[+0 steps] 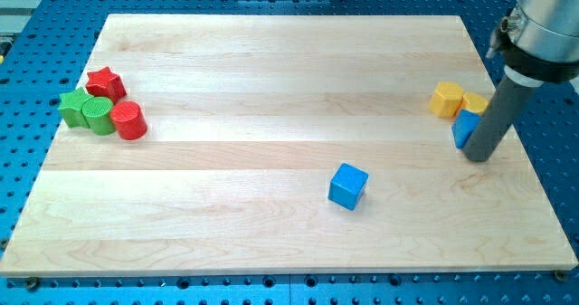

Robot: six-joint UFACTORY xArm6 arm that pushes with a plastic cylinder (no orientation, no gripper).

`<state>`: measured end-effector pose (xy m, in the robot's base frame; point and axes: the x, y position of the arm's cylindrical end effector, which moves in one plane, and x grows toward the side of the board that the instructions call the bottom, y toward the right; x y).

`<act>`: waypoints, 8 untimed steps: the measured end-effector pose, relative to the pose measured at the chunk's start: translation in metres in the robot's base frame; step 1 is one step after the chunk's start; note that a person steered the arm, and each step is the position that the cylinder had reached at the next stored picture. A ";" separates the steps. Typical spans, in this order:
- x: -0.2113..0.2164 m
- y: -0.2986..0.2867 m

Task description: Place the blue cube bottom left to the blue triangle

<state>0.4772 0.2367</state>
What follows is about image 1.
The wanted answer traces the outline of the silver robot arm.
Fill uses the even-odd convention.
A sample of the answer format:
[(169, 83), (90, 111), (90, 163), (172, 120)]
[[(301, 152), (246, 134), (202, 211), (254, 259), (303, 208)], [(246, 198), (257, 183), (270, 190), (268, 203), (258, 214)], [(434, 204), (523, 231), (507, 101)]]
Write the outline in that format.
[(486, 56), (503, 55), (505, 74), (538, 88), (578, 77), (578, 0), (518, 0), (490, 36)]

